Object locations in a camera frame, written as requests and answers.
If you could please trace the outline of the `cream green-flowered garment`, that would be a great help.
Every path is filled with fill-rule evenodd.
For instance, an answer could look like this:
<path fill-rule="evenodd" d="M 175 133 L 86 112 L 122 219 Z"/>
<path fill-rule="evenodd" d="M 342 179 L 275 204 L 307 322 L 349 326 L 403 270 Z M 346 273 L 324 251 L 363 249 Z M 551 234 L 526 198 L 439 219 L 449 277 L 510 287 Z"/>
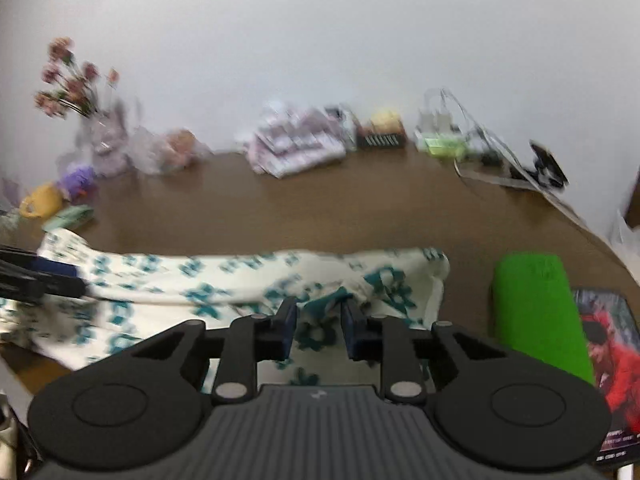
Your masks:
<path fill-rule="evenodd" d="M 250 314 L 273 314 L 293 298 L 299 317 L 290 355 L 262 362 L 263 384 L 373 384 L 378 369 L 346 353 L 337 300 L 368 315 L 391 315 L 426 330 L 436 320 L 450 265 L 435 248 L 335 255 L 285 250 L 242 256 L 112 254 L 66 230 L 48 234 L 41 257 L 76 266 L 85 299 L 40 306 L 1 304 L 1 336 L 70 370 L 124 350 L 187 320 L 223 328 Z"/>

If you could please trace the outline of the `green fabric pouch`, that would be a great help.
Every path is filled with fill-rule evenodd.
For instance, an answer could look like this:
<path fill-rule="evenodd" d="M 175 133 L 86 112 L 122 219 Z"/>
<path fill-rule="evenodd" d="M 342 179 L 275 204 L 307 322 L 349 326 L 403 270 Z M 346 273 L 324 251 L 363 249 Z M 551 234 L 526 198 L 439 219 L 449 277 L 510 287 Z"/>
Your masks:
<path fill-rule="evenodd" d="M 57 229 L 75 229 L 91 220 L 93 213 L 89 205 L 68 206 L 44 222 L 42 230 L 51 233 Z"/>

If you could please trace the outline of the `yellow mug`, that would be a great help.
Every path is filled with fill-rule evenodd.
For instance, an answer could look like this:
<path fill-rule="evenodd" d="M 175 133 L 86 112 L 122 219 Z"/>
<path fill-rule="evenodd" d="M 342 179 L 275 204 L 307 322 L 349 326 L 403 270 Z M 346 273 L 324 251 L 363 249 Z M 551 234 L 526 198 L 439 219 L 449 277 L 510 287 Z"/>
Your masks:
<path fill-rule="evenodd" d="M 57 214 L 64 206 L 64 198 L 54 182 L 35 188 L 21 202 L 20 214 L 27 219 L 47 220 Z"/>

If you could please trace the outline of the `yellow snack box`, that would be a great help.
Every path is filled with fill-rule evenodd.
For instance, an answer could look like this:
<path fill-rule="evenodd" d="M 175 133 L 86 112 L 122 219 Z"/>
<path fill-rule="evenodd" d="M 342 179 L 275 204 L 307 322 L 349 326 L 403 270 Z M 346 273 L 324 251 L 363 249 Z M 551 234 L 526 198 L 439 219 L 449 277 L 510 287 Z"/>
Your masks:
<path fill-rule="evenodd" d="M 375 134 L 404 134 L 405 127 L 400 115 L 393 110 L 381 110 L 369 120 L 370 129 Z"/>

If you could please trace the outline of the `white charger adapter right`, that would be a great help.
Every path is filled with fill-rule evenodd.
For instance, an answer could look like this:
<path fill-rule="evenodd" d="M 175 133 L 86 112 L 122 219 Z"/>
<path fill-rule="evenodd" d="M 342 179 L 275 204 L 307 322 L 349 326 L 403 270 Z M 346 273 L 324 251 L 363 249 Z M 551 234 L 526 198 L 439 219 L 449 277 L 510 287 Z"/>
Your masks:
<path fill-rule="evenodd" d="M 438 133 L 453 133 L 454 120 L 446 105 L 442 105 L 435 113 L 435 128 Z"/>

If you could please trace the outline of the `phone on black stand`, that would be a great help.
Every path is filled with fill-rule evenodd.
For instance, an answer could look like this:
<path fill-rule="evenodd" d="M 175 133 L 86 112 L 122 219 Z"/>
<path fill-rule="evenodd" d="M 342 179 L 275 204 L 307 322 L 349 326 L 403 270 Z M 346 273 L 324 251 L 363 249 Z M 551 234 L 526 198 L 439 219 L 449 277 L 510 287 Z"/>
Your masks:
<path fill-rule="evenodd" d="M 532 176 L 543 188 L 555 188 L 564 190 L 568 185 L 568 179 L 549 150 L 541 144 L 530 141 L 530 147 L 535 154 Z"/>

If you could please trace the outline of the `red printed magazine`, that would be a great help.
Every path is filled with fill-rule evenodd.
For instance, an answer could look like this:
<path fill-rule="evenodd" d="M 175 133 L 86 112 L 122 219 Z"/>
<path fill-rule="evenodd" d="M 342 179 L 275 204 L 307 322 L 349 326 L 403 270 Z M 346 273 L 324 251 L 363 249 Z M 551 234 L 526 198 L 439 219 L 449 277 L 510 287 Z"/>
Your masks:
<path fill-rule="evenodd" d="M 602 288 L 575 288 L 594 383 L 612 414 L 597 458 L 602 469 L 639 461 L 639 329 L 626 298 Z"/>

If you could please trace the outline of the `dried flower bouquet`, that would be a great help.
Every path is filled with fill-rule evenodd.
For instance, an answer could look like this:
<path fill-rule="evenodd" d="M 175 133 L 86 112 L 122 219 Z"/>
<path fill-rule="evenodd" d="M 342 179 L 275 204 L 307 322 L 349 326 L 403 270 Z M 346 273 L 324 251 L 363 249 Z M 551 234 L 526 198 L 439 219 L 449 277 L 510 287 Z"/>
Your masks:
<path fill-rule="evenodd" d="M 108 116 L 114 108 L 119 72 L 111 68 L 101 74 L 96 64 L 79 64 L 73 47 L 70 37 L 54 38 L 48 44 L 48 62 L 41 71 L 48 90 L 35 93 L 35 108 L 57 118 L 65 118 L 68 112 L 85 118 Z"/>

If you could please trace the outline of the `green translucent case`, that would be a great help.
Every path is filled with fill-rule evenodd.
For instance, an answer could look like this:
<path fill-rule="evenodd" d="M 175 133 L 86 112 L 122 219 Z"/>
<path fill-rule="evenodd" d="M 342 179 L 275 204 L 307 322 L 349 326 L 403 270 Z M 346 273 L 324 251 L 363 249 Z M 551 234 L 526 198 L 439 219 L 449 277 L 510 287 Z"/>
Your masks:
<path fill-rule="evenodd" d="M 466 139 L 457 133 L 414 133 L 414 145 L 419 152 L 435 158 L 459 158 L 466 152 Z"/>

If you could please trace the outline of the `purple floral folded garment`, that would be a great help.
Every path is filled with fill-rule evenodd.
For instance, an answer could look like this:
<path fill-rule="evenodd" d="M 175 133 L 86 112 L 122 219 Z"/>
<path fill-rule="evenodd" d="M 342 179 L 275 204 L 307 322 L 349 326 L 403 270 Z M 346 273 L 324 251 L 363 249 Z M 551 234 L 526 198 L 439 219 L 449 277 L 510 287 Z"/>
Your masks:
<path fill-rule="evenodd" d="M 272 102 L 256 125 L 236 136 L 236 145 L 256 174 L 283 179 L 347 155 L 338 120 L 317 107 Z"/>

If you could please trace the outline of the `clear plastic snack bag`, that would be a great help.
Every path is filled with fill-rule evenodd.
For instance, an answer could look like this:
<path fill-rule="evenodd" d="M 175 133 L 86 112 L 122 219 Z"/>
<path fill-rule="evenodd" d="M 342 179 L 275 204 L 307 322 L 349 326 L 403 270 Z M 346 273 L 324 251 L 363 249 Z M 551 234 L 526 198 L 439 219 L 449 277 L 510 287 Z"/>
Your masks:
<path fill-rule="evenodd" d="M 127 155 L 132 166 L 142 174 L 169 174 L 208 159 L 208 146 L 188 129 L 152 133 L 138 127 L 130 136 Z"/>

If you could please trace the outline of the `white charger adapter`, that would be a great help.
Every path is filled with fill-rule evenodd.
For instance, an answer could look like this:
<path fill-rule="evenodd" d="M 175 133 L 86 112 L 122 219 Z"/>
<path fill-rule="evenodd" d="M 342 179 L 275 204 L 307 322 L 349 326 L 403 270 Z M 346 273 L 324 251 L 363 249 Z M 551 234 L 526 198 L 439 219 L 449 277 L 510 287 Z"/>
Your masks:
<path fill-rule="evenodd" d="M 454 120 L 446 105 L 442 105 L 435 113 L 435 128 L 438 133 L 453 133 Z"/>
<path fill-rule="evenodd" d="M 424 94 L 422 105 L 419 108 L 418 123 L 416 124 L 416 128 L 422 133 L 439 132 L 439 100 L 439 91 L 430 91 Z"/>

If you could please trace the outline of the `white charger adapter left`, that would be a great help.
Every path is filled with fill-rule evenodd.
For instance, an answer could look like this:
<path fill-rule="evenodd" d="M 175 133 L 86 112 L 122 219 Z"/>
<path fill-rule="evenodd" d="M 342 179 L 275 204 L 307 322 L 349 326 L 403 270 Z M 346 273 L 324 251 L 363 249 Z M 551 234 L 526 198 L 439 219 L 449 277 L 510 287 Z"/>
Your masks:
<path fill-rule="evenodd" d="M 430 91 L 424 94 L 422 105 L 419 108 L 418 123 L 416 124 L 416 128 L 422 133 L 439 132 L 439 100 L 439 91 Z"/>

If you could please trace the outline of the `bright green roll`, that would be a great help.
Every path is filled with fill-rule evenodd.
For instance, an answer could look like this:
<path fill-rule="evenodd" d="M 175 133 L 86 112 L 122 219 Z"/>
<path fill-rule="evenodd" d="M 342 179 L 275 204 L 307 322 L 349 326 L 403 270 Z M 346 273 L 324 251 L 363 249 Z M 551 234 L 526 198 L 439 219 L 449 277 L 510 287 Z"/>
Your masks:
<path fill-rule="evenodd" d="M 495 267 L 491 297 L 500 344 L 594 383 L 582 319 L 558 256 L 504 256 Z"/>

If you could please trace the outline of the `dark gift box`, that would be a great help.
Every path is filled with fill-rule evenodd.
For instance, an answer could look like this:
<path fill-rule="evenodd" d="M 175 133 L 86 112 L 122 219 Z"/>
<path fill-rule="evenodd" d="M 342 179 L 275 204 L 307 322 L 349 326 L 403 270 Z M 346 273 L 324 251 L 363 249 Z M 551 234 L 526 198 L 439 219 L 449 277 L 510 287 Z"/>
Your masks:
<path fill-rule="evenodd" d="M 401 132 L 376 132 L 361 128 L 356 136 L 358 150 L 400 150 L 407 144 L 406 134 Z"/>

